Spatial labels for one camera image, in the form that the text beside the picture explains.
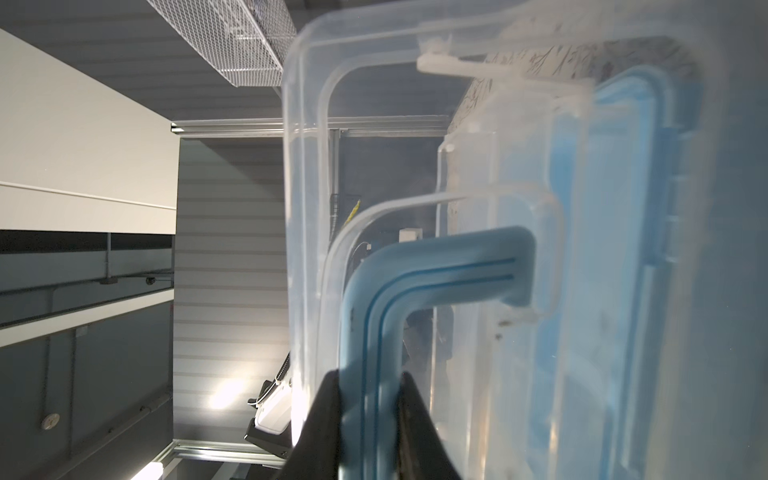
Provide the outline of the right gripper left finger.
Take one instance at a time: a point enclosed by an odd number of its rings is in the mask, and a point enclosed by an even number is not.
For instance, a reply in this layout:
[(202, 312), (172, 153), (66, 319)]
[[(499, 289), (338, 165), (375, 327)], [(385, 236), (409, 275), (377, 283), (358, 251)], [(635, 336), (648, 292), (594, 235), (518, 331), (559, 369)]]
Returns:
[(339, 371), (328, 372), (309, 410), (298, 443), (276, 474), (279, 480), (336, 480), (341, 448)]

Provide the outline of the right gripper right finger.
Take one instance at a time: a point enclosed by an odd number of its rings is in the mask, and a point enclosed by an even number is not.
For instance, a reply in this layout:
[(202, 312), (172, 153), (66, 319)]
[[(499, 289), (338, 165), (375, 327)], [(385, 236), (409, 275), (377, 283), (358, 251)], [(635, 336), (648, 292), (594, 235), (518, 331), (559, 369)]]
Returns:
[(460, 480), (409, 372), (397, 400), (397, 475), (403, 480)]

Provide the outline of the light blue plastic toolbox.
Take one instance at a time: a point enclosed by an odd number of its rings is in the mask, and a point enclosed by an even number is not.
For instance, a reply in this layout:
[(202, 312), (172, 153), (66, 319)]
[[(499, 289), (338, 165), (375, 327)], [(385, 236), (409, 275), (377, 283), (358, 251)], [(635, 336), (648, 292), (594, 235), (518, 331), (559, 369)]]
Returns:
[(294, 446), (338, 370), (398, 479), (409, 372), (461, 479), (766, 477), (765, 2), (338, 10), (283, 94)]

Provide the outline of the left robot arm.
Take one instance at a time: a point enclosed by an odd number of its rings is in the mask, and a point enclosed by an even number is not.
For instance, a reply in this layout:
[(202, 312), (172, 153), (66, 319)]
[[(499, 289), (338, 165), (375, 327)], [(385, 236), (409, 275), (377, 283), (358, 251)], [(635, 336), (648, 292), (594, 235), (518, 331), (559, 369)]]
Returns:
[(244, 435), (248, 443), (286, 459), (293, 450), (291, 430), (292, 377), (290, 355), (272, 379), (263, 382), (259, 394), (247, 404), (255, 413)]

